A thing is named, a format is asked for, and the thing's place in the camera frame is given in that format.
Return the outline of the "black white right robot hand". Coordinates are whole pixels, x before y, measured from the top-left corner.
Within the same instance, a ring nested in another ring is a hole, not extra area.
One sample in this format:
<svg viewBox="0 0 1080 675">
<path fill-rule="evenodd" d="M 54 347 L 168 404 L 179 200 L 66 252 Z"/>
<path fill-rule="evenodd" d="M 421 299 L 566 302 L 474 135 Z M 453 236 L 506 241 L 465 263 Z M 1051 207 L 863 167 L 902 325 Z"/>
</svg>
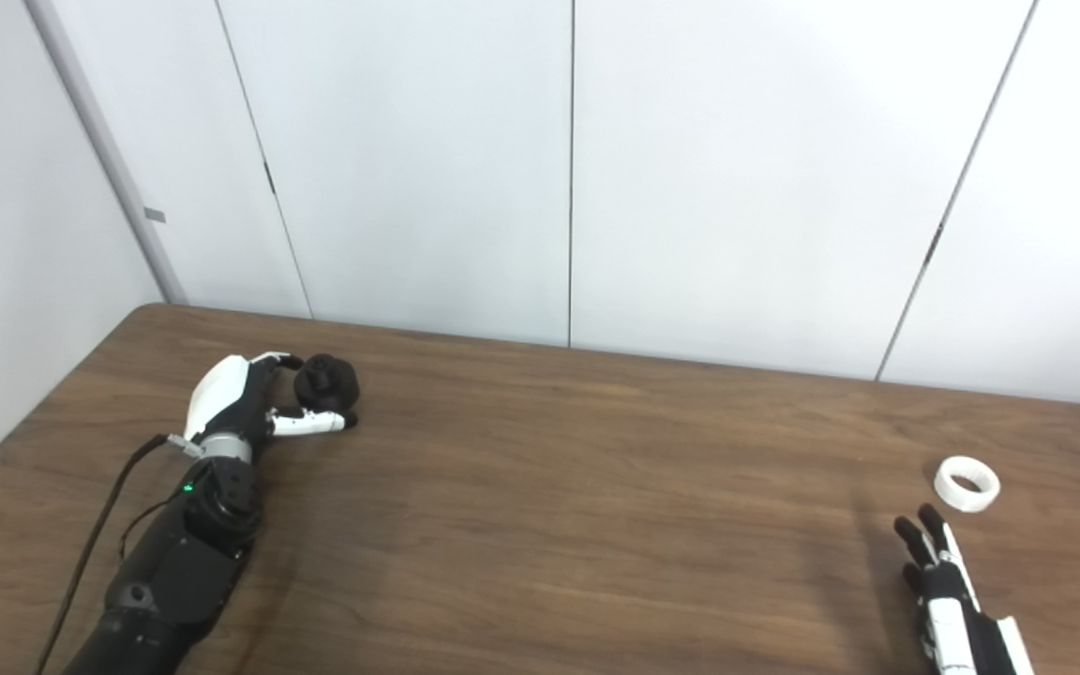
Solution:
<svg viewBox="0 0 1080 675">
<path fill-rule="evenodd" d="M 901 573 L 914 597 L 916 633 L 933 674 L 1032 674 L 1015 618 L 995 619 L 978 603 L 963 552 L 939 510 L 897 517 L 909 561 Z"/>
</svg>

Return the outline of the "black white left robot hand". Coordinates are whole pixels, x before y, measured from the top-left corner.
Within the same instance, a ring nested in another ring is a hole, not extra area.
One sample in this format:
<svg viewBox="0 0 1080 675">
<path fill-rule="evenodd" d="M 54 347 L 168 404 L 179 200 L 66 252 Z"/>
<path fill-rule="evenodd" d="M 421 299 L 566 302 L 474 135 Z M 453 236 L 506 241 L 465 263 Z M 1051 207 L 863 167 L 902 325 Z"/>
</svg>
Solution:
<svg viewBox="0 0 1080 675">
<path fill-rule="evenodd" d="M 292 406 L 276 406 L 269 390 L 279 372 L 292 372 Z M 194 460 L 237 458 L 256 465 L 274 438 L 324 435 L 356 428 L 360 384 L 343 359 L 319 353 L 296 357 L 266 352 L 231 354 L 198 381 L 186 414 L 180 447 Z"/>
</svg>

